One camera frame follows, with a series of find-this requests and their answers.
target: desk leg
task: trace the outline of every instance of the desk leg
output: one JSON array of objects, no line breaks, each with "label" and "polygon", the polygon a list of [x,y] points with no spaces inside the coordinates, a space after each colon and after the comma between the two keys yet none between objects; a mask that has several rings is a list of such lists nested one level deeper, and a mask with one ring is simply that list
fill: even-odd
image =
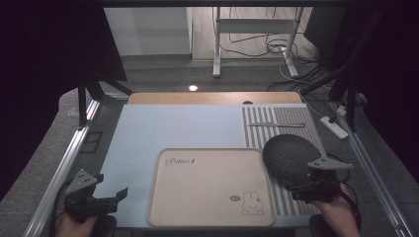
[{"label": "desk leg", "polygon": [[282,47],[281,50],[283,51],[283,57],[286,61],[287,67],[289,69],[290,75],[292,78],[298,76],[298,72],[293,65],[293,58],[292,58],[292,49],[293,49],[293,41],[295,40],[296,32],[298,31],[299,23],[301,21],[302,11],[304,10],[303,7],[298,8],[295,18],[293,19],[293,29],[290,33],[289,42],[287,47]]},{"label": "desk leg", "polygon": [[218,78],[221,75],[221,50],[219,46],[219,17],[220,17],[220,8],[216,8],[216,19],[215,19],[215,48],[213,49],[213,67],[212,67],[212,77]]}]

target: black curtain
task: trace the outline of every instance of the black curtain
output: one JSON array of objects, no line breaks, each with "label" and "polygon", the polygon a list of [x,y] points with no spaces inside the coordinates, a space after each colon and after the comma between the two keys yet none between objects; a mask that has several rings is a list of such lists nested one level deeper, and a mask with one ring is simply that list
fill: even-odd
[{"label": "black curtain", "polygon": [[419,179],[418,17],[417,3],[391,1],[357,67],[358,89],[369,100],[366,115],[416,181]]},{"label": "black curtain", "polygon": [[126,75],[98,5],[1,1],[0,16],[3,198],[49,129],[59,98],[81,78],[126,80]]}]

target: beige tray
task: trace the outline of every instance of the beige tray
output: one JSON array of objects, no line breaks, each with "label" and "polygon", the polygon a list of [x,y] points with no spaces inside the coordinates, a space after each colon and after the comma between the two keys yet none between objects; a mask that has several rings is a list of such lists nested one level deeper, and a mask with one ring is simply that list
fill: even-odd
[{"label": "beige tray", "polygon": [[165,149],[148,221],[158,226],[269,226],[271,183],[259,149]]}]

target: cartoon rabbit print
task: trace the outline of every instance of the cartoon rabbit print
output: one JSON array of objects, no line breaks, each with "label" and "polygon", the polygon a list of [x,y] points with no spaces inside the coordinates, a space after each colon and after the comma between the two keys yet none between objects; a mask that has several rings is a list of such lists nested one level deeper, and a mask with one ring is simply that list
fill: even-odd
[{"label": "cartoon rabbit print", "polygon": [[244,215],[263,215],[263,205],[259,199],[259,194],[256,192],[246,192],[243,194],[243,210],[241,211]]}]

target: metal frame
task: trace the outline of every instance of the metal frame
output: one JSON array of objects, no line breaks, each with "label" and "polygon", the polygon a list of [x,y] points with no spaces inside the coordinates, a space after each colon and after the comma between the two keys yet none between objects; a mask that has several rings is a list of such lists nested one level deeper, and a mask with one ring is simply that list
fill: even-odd
[{"label": "metal frame", "polygon": [[297,8],[295,18],[291,19],[221,19],[220,7],[216,8],[215,47],[213,54],[212,76],[221,75],[220,35],[231,34],[290,34],[287,47],[282,47],[283,57],[292,78],[298,76],[292,59],[293,41],[300,23],[303,7]]},{"label": "metal frame", "polygon": [[81,129],[76,130],[23,236],[33,237],[40,236],[42,234],[42,230],[48,220],[49,213],[52,210],[52,204],[54,203],[55,196],[62,183],[65,181],[67,174],[77,157],[77,153],[90,126],[92,125],[92,119],[95,116],[96,111],[99,110],[99,107],[100,103],[98,101],[92,101],[90,103],[89,108],[87,109],[86,125]]},{"label": "metal frame", "polygon": [[[338,108],[334,103],[331,103],[332,108],[336,111]],[[356,132],[353,132],[352,129],[348,126],[345,120],[342,117],[338,117],[339,122],[344,126],[348,131],[350,143],[352,149],[358,157],[363,169],[366,173],[367,178],[370,180],[379,201],[382,204],[382,207],[385,213],[388,216],[395,232],[398,236],[402,237],[413,237],[413,233],[410,230],[410,227],[407,224],[403,214],[401,213],[394,197],[388,191],[387,186],[379,175],[370,155],[368,154],[364,144],[358,137]]]}]

